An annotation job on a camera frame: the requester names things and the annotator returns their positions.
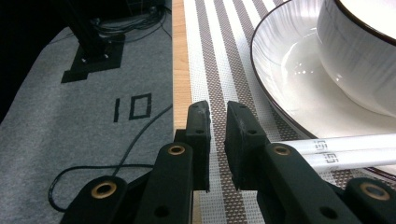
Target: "floor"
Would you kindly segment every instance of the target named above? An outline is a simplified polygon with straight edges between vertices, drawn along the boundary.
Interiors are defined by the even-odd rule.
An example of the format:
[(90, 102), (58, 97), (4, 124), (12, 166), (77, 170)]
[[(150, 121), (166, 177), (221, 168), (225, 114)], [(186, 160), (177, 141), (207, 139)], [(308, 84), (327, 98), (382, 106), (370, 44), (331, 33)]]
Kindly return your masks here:
[[(72, 166), (119, 164), (161, 112), (124, 163), (153, 164), (161, 146), (172, 142), (172, 39), (165, 32), (172, 34), (171, 17), (163, 28), (128, 34), (136, 39), (159, 28), (125, 44), (120, 68), (85, 80), (61, 83), (78, 49), (69, 28), (42, 50), (0, 126), (0, 223), (59, 223), (63, 213), (48, 201), (57, 174)], [(129, 182), (147, 171), (123, 168), (117, 176)], [(55, 186), (53, 200), (66, 208), (86, 183), (113, 172), (69, 172)]]

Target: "table runner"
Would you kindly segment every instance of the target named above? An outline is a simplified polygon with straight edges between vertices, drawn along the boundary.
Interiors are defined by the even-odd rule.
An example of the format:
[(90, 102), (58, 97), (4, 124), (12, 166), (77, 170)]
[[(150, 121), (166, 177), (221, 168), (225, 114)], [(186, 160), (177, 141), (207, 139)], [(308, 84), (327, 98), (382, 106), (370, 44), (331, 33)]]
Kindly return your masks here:
[[(212, 143), (209, 193), (200, 193), (203, 223), (263, 223), (256, 191), (236, 191), (224, 152), (228, 101), (247, 105), (271, 142), (301, 139), (271, 107), (250, 62), (254, 29), (281, 0), (184, 0), (193, 102), (207, 100)], [(320, 176), (344, 187), (357, 170)]]

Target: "dark brown rim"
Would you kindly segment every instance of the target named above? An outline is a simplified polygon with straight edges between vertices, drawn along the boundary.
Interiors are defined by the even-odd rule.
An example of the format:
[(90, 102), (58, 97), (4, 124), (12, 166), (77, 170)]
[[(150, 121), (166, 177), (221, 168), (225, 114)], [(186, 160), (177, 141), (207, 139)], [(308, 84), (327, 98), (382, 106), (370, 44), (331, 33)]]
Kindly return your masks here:
[(338, 6), (338, 8), (340, 9), (340, 11), (347, 17), (349, 18), (351, 21), (353, 21), (355, 24), (357, 24), (360, 28), (362, 28), (363, 30), (367, 31), (368, 33), (370, 33), (371, 35), (374, 35), (376, 37), (378, 37), (379, 39), (393, 45), (396, 46), (396, 39), (390, 37), (389, 35), (385, 35), (381, 32), (379, 32), (378, 30), (376, 30), (374, 27), (370, 26), (369, 24), (365, 23), (364, 21), (361, 21), (358, 17), (356, 17), (355, 15), (352, 14), (352, 12), (350, 12), (341, 2), (341, 0), (333, 0), (335, 2), (335, 4)]
[[(262, 83), (262, 80), (260, 79), (259, 73), (256, 70), (256, 66), (254, 64), (253, 61), (253, 40), (254, 37), (257, 34), (258, 29), (260, 28), (262, 22), (269, 17), (275, 10), (279, 9), (280, 7), (286, 5), (287, 3), (291, 2), (292, 0), (289, 0), (287, 2), (284, 2), (282, 4), (280, 4), (279, 6), (275, 7), (273, 10), (271, 10), (267, 15), (265, 15), (262, 20), (259, 22), (259, 24), (257, 25), (256, 29), (254, 30), (253, 36), (251, 37), (251, 41), (250, 41), (250, 61), (253, 67), (253, 71), (254, 71), (254, 75), (256, 76), (257, 80), (260, 83), (260, 86), (262, 87), (262, 90), (265, 93), (265, 96), (267, 97), (268, 101), (271, 103), (272, 106), (274, 106), (282, 115), (283, 117), (285, 117), (288, 122), (290, 122), (296, 129), (298, 129), (300, 132), (302, 132), (303, 134), (305, 134), (307, 137), (309, 138), (318, 138), (317, 136), (315, 136), (314, 134), (312, 134), (311, 132), (309, 132), (306, 128), (304, 128), (301, 124), (299, 124), (295, 119), (293, 119), (277, 102), (276, 100), (272, 97), (271, 93), (265, 88), (264, 84)], [(369, 167), (369, 168), (364, 168), (364, 170), (367, 170), (375, 175), (379, 175), (383, 178), (386, 178), (390, 181), (395, 181), (396, 182), (396, 175), (390, 174), (388, 172), (379, 170), (377, 168), (374, 167)]]

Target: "table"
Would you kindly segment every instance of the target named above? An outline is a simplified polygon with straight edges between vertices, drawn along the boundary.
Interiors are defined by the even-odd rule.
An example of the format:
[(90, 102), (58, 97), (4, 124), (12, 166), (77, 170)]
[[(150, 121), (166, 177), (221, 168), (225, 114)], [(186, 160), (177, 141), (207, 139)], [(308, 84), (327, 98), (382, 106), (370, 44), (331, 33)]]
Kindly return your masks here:
[[(281, 0), (173, 0), (174, 129), (184, 129), (188, 106), (211, 110), (210, 193), (194, 193), (194, 223), (263, 223), (255, 191), (236, 191), (225, 156), (228, 101), (247, 105), (271, 142), (301, 139), (271, 107), (253, 75), (249, 45), (261, 19)], [(359, 171), (320, 176), (339, 187)]]

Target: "white plate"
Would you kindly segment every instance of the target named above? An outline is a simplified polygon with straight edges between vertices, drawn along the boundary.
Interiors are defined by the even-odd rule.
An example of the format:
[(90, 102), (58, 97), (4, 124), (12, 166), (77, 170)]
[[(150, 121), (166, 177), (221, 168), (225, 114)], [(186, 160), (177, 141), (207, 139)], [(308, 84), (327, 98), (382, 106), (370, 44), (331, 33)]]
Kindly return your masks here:
[[(317, 53), (322, 0), (293, 0), (258, 25), (251, 45), (255, 74), (277, 112), (300, 134), (330, 138), (396, 133), (396, 119), (352, 102), (333, 83)], [(396, 181), (396, 165), (387, 166)]]

